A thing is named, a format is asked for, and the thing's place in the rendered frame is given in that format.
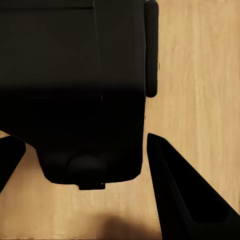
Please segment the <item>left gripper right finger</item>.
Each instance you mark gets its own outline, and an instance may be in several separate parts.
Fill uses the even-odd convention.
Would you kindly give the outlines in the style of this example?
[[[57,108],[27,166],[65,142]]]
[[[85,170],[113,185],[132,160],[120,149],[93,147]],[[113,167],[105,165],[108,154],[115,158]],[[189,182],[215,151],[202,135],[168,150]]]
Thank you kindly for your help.
[[[163,240],[240,240],[240,215],[165,138],[146,151]]]

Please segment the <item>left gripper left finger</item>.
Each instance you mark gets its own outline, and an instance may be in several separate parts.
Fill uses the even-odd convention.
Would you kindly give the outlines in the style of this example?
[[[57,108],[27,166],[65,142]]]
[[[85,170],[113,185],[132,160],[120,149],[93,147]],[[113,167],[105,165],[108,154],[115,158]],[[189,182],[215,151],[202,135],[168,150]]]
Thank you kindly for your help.
[[[0,193],[25,152],[24,141],[12,135],[0,138]]]

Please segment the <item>digital camera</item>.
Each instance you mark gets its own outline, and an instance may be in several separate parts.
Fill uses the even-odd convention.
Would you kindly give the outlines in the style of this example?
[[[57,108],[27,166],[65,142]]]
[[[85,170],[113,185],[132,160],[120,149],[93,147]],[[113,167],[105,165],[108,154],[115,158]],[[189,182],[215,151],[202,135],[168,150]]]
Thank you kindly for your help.
[[[0,0],[0,131],[81,191],[141,174],[156,0]]]

